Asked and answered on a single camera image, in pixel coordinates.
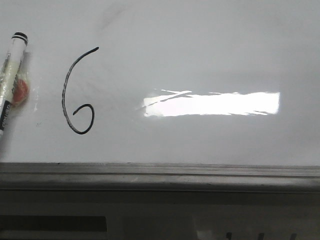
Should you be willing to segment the white black whiteboard marker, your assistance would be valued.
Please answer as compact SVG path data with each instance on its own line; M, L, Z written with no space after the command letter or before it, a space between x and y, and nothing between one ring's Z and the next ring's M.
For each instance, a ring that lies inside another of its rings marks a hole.
M14 93L18 85L18 74L23 63L28 37L22 32L15 32L0 70L0 137L4 134Z

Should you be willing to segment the white whiteboard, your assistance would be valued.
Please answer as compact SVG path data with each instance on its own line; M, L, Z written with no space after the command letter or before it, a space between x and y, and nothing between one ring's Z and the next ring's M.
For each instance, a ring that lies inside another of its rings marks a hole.
M317 0L3 0L15 32L3 163L320 163Z

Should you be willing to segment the grey aluminium whiteboard frame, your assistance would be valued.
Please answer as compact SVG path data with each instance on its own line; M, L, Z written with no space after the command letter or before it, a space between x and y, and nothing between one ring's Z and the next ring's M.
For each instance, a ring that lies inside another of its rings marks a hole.
M318 193L317 166L2 163L3 190Z

